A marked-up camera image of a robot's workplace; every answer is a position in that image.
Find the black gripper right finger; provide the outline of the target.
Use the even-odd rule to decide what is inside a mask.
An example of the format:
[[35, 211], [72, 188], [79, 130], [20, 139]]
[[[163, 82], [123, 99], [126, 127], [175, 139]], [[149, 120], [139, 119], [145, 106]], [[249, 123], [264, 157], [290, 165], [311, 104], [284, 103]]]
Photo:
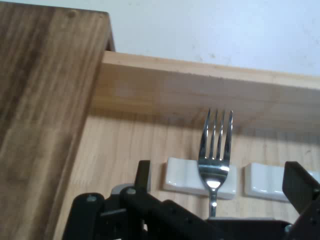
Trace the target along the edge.
[[298, 162], [284, 166], [282, 191], [299, 217], [291, 225], [286, 240], [320, 238], [320, 184]]

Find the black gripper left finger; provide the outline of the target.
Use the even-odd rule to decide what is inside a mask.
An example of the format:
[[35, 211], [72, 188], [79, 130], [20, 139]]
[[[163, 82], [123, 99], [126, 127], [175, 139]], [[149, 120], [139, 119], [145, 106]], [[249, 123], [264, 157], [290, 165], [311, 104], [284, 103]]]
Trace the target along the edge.
[[108, 198], [74, 198], [64, 240], [223, 240], [225, 234], [171, 200], [149, 194], [151, 162], [138, 163], [135, 181]]

